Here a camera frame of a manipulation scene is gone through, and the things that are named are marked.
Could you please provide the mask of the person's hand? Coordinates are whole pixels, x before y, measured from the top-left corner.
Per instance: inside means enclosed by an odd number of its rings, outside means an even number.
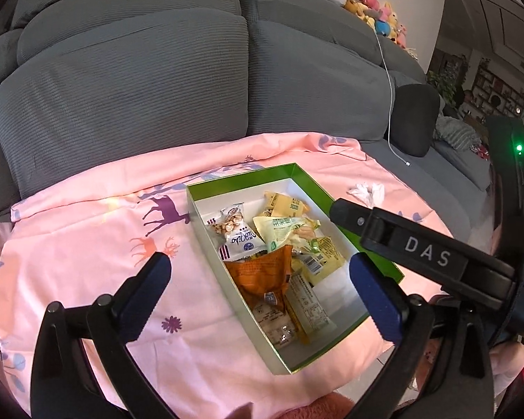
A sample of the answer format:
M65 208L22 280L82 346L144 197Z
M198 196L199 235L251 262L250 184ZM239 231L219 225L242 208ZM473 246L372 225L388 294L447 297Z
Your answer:
M494 396L500 395L524 368L524 344L501 343L489 351Z

